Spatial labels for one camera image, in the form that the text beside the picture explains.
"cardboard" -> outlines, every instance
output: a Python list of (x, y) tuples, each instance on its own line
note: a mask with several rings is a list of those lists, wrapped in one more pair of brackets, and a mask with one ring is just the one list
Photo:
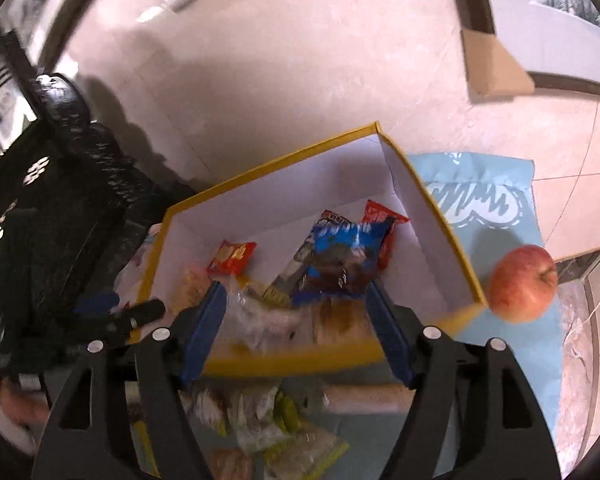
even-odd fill
[[(411, 219), (395, 227), (393, 257), (381, 277), (396, 304), (411, 307), (423, 322), (484, 307), (480, 285), (456, 238), (377, 123), (287, 155), (171, 207), (138, 300), (157, 297), (168, 303), (183, 270), (205, 268), (223, 239), (257, 242), (247, 273), (268, 285), (323, 210), (359, 221), (369, 198)], [(145, 327), (143, 335), (155, 327)], [(205, 373), (306, 374), (384, 360), (375, 337), (316, 347), (309, 323), (307, 333), (294, 340), (299, 347), (286, 354), (245, 356), (212, 348)]]
[(464, 62), (469, 86), (484, 96), (528, 95), (536, 85), (493, 34), (464, 28)]

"food package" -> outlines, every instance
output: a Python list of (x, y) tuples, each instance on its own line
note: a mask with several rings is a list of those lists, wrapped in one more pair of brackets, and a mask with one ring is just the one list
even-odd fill
[(253, 480), (253, 458), (241, 449), (212, 449), (209, 469), (215, 480)]
[(306, 261), (314, 252), (314, 230), (329, 225), (348, 225), (349, 220), (327, 209), (322, 212), (318, 221), (314, 224), (311, 232), (294, 254), (293, 259), (286, 264), (285, 268), (273, 280), (273, 283), (263, 295), (264, 301), (279, 306), (291, 306), (290, 295), (298, 286), (298, 282), (304, 276)]
[(311, 412), (337, 415), (377, 415), (408, 413), (414, 390), (403, 384), (327, 384), (315, 395), (309, 395), (303, 405)]
[(389, 232), (384, 237), (382, 247), (378, 254), (378, 270), (385, 270), (389, 265), (391, 259), (391, 253), (394, 246), (394, 229), (396, 224), (404, 224), (409, 221), (406, 216), (398, 214), (395, 211), (391, 211), (389, 208), (374, 202), (373, 200), (367, 200), (365, 206), (365, 216), (363, 222), (384, 222), (387, 218), (393, 218), (394, 223), (389, 228)]
[(154, 224), (149, 228), (146, 238), (136, 253), (131, 257), (126, 266), (120, 270), (113, 283), (113, 290), (120, 297), (120, 303), (115, 312), (122, 310), (127, 305), (136, 304), (138, 290), (142, 277), (149, 262), (149, 254), (156, 241), (162, 224)]
[(179, 314), (190, 306), (199, 305), (209, 286), (211, 286), (211, 279), (204, 270), (187, 267), (182, 273), (182, 278), (176, 287), (169, 309), (174, 314)]
[(340, 344), (374, 336), (364, 300), (326, 297), (312, 304), (314, 342)]
[(314, 253), (304, 277), (291, 299), (294, 305), (309, 303), (324, 295), (360, 297), (378, 275), (378, 254), (394, 223), (348, 224), (314, 228)]
[(232, 244), (223, 240), (220, 248), (207, 267), (209, 274), (230, 274), (237, 276), (244, 270), (251, 253), (256, 248), (256, 242)]
[[(306, 338), (297, 338), (299, 333), (311, 332), (310, 319), (306, 319), (310, 313), (271, 308), (251, 293), (249, 285), (239, 288), (233, 276), (222, 281), (227, 289), (226, 311), (212, 346), (213, 354), (237, 348), (256, 354), (284, 351)], [(300, 330), (301, 325), (309, 325), (309, 329)]]
[(340, 437), (304, 423), (292, 440), (264, 452), (264, 480), (317, 480), (347, 449)]
[(230, 397), (229, 422), (240, 448), (248, 454), (291, 439), (299, 427), (298, 410), (277, 384), (248, 386)]
[(205, 388), (193, 395), (193, 412), (202, 424), (221, 436), (227, 436), (226, 407), (224, 399)]

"blue snack bag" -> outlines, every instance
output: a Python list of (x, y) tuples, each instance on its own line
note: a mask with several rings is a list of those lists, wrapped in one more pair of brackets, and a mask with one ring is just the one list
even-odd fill
[(291, 294), (293, 306), (318, 300), (324, 295), (358, 298), (378, 275), (378, 254), (394, 218), (317, 226), (312, 231), (314, 253), (307, 270)]

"screw head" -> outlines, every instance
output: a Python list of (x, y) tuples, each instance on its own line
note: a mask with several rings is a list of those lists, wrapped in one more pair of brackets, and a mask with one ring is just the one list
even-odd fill
[(442, 337), (442, 332), (437, 326), (426, 326), (422, 333), (427, 339), (440, 339)]
[(153, 337), (156, 341), (164, 341), (165, 339), (168, 339), (170, 335), (171, 331), (168, 328), (160, 327), (153, 331), (151, 337)]
[(104, 343), (102, 341), (100, 341), (99, 339), (96, 339), (94, 341), (91, 341), (88, 345), (87, 345), (87, 350), (92, 353), (92, 354), (97, 354), (99, 351), (101, 351), (104, 348)]
[(489, 344), (491, 345), (491, 348), (497, 350), (498, 352), (502, 352), (507, 348), (507, 344), (499, 337), (494, 337)]

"snacks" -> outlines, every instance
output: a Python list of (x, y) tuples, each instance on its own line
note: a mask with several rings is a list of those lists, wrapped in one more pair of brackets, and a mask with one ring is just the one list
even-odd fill
[(225, 317), (234, 327), (235, 339), (258, 353), (288, 345), (302, 319), (298, 311), (268, 308), (248, 288), (227, 296)]
[(393, 218), (384, 222), (314, 228), (314, 254), (293, 304), (303, 304), (323, 295), (361, 296), (378, 274), (378, 253)]
[(253, 458), (239, 449), (212, 449), (209, 469), (215, 480), (253, 480)]
[(202, 424), (221, 436), (227, 435), (224, 399), (206, 388), (194, 395), (193, 412)]
[(276, 384), (249, 386), (231, 396), (229, 421), (245, 453), (267, 449), (291, 438), (287, 427), (298, 427), (299, 423), (298, 412), (289, 406), (289, 401)]
[(409, 390), (398, 383), (373, 386), (325, 386), (321, 411), (339, 415), (408, 413), (414, 394), (414, 390)]
[(244, 269), (255, 248), (255, 242), (232, 244), (223, 240), (216, 256), (211, 260), (206, 271), (209, 274), (231, 274), (237, 276)]
[(179, 314), (190, 306), (197, 306), (205, 297), (206, 290), (211, 286), (208, 274), (200, 269), (189, 267), (184, 269), (180, 285), (169, 306), (174, 314)]
[(378, 270), (386, 269), (391, 259), (391, 252), (394, 246), (394, 227), (396, 224), (404, 224), (409, 221), (406, 216), (402, 216), (395, 211), (391, 211), (389, 208), (374, 202), (373, 200), (367, 200), (365, 206), (365, 215), (362, 219), (363, 222), (384, 222), (387, 218), (393, 218), (394, 223), (389, 228), (389, 232), (384, 237), (382, 247), (378, 254)]
[(374, 335), (363, 300), (325, 298), (313, 304), (312, 309), (314, 342), (318, 345), (356, 341)]
[(315, 480), (349, 449), (340, 437), (304, 424), (290, 442), (264, 453), (264, 480)]
[(314, 224), (311, 232), (294, 254), (293, 259), (286, 264), (286, 267), (273, 280), (270, 287), (265, 291), (263, 299), (267, 303), (277, 304), (279, 306), (290, 306), (289, 296), (296, 289), (298, 282), (302, 279), (306, 270), (306, 261), (314, 252), (314, 231), (316, 228), (329, 225), (349, 225), (350, 222), (344, 216), (337, 215), (325, 209), (320, 215), (318, 221)]

